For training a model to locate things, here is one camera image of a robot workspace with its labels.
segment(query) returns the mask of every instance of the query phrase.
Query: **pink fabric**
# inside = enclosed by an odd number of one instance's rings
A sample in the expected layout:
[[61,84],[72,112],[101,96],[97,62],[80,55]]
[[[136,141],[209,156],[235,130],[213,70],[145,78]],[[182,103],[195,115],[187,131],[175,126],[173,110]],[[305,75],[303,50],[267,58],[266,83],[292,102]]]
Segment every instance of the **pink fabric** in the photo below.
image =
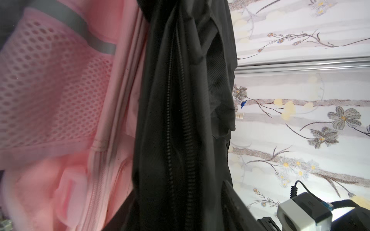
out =
[[117,47],[27,8],[1,50],[0,206],[18,231],[101,230],[132,189],[148,23],[136,0],[60,2]]

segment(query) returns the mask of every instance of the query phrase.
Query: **zipper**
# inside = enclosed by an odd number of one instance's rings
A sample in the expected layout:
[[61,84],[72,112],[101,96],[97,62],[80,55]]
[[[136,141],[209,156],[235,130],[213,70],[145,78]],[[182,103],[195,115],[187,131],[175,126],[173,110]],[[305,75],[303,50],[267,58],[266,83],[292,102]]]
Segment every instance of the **zipper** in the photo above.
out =
[[91,194],[88,195],[89,205],[87,207],[87,213],[85,218],[83,219],[83,225],[81,228],[77,229],[80,231],[95,231],[98,226],[98,216],[101,210],[101,195],[103,192],[103,184],[104,178],[106,177],[105,171],[105,163],[106,163],[106,155],[107,152],[94,152],[91,153],[94,155],[92,160],[92,169],[97,169],[97,171],[92,172],[92,190]]
[[177,208],[176,208],[176,196],[174,186],[174,176],[172,169],[172,156],[171,156],[171,78],[172,78],[172,61],[173,61],[173,39],[171,42],[171,49],[169,55],[169,70],[167,77],[167,96],[166,96],[166,154],[167,154],[167,168],[169,175],[169,187],[170,187],[170,201],[172,206],[172,212],[174,214],[174,227],[178,229],[177,220]]
[[186,213],[185,213],[185,230],[193,230],[194,228],[194,207],[196,199],[196,174],[195,174],[195,154],[192,144],[192,132],[190,126],[189,117],[189,106],[188,99],[186,96],[186,84],[185,84],[185,73],[184,63],[182,60],[180,39],[178,32],[178,24],[176,25],[176,44],[178,50],[178,61],[180,67],[180,101],[181,101],[181,114],[182,114],[182,129],[184,133],[185,141],[185,153],[186,153],[186,183],[187,183],[187,194],[186,194]]

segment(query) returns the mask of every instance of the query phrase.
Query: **black bag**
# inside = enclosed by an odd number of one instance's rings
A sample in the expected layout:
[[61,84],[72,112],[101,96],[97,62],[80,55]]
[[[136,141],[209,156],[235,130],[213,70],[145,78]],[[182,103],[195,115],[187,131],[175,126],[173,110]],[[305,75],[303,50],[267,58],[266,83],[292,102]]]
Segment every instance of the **black bag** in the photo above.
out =
[[150,21],[130,212],[121,230],[224,230],[237,66],[226,0],[139,0]]

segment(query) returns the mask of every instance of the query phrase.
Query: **yellow flower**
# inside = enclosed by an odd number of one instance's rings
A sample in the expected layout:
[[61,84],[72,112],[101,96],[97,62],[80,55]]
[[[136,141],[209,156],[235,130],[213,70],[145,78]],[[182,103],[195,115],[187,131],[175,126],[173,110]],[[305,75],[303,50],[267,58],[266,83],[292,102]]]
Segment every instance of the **yellow flower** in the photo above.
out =
[[282,99],[275,99],[274,104],[278,105],[278,106],[282,106],[283,105],[283,100]]
[[311,109],[311,108],[313,108],[313,103],[312,103],[312,102],[308,102],[308,103],[306,103],[303,107],[304,107],[305,109]]
[[284,111],[281,114],[281,118],[284,120],[289,120],[291,115],[294,115],[296,113],[296,106],[292,101],[288,101],[284,105]]

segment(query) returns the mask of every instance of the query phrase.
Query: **black zipper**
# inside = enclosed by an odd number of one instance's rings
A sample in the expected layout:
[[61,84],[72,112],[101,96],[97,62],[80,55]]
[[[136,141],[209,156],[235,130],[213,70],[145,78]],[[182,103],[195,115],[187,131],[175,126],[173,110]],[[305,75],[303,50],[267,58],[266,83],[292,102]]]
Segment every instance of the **black zipper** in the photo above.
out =
[[172,157],[171,157],[171,78],[172,78],[172,61],[173,61],[173,39],[171,42],[171,49],[169,55],[169,69],[167,78],[167,97],[166,97],[166,153],[167,153],[167,167],[169,175],[169,187],[170,187],[170,201],[172,206],[172,212],[174,214],[174,227],[178,229],[177,220],[177,208],[176,208],[176,195],[174,186],[174,175],[172,169]]
[[195,174],[195,154],[192,144],[192,131],[190,125],[188,99],[186,97],[186,84],[184,64],[182,60],[178,25],[176,25],[176,44],[178,49],[178,61],[180,67],[179,82],[180,82],[180,102],[182,114],[182,129],[185,141],[186,153],[186,212],[185,212],[185,230],[194,229],[194,209],[196,200],[196,174]]

